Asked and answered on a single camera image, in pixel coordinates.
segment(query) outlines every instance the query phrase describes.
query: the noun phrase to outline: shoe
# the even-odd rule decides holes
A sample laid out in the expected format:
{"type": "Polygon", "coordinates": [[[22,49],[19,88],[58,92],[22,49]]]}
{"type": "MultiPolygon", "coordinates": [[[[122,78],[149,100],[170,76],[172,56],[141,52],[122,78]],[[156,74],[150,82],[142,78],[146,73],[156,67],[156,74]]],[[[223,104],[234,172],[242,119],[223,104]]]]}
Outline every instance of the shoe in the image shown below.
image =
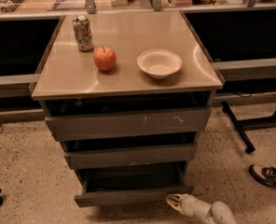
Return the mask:
{"type": "Polygon", "coordinates": [[[250,165],[250,175],[260,184],[276,189],[276,166],[250,165]]]}

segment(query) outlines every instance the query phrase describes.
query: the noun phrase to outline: cabinet top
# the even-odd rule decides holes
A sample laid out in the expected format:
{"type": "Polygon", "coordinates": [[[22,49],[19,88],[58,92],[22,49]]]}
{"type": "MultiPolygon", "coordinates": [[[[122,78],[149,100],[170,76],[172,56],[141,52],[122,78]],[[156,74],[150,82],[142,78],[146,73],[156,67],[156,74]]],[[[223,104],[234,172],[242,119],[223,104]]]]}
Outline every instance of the cabinet top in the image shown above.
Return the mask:
{"type": "Polygon", "coordinates": [[[66,15],[33,99],[212,91],[222,87],[179,11],[76,15],[80,14],[90,20],[94,47],[110,47],[116,52],[116,68],[101,72],[94,64],[93,51],[78,50],[72,24],[75,15],[66,15]],[[137,58],[150,49],[176,53],[183,61],[181,70],[162,80],[143,73],[137,58]]]}

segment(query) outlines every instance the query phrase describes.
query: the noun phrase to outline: red apple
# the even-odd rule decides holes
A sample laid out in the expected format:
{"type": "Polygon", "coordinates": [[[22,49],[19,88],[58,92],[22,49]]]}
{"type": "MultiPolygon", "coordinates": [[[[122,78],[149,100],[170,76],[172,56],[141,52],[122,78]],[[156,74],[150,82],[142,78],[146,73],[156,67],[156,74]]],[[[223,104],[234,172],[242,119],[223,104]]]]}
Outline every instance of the red apple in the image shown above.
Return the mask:
{"type": "Polygon", "coordinates": [[[113,49],[101,47],[94,51],[93,61],[101,71],[110,71],[116,67],[117,55],[113,49]]]}

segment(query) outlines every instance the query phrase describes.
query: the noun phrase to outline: speckled floor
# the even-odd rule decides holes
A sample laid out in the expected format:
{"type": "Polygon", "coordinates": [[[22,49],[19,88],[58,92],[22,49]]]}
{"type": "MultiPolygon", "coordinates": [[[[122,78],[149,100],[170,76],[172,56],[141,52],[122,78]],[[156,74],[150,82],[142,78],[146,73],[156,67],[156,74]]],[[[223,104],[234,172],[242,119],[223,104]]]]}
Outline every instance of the speckled floor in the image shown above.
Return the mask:
{"type": "MultiPolygon", "coordinates": [[[[233,105],[238,119],[271,115],[276,103],[233,105]]],[[[227,114],[215,107],[200,135],[186,182],[193,195],[223,201],[239,223],[276,223],[276,190],[248,174],[252,163],[276,164],[276,128],[247,132],[256,151],[245,145],[227,114]]],[[[0,188],[4,203],[0,223],[200,223],[165,202],[79,208],[74,195],[81,186],[44,121],[5,123],[0,129],[0,188]]]]}

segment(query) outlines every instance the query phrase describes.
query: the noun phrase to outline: white bowl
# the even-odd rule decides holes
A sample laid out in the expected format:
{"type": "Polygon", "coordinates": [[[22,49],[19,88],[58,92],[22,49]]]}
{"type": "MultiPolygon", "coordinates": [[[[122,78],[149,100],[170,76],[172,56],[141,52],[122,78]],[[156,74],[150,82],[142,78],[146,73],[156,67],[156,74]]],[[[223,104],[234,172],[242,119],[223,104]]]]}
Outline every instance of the white bowl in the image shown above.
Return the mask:
{"type": "Polygon", "coordinates": [[[142,53],[138,59],[139,68],[153,78],[165,78],[182,67],[182,59],[165,49],[151,49],[142,53]]]}

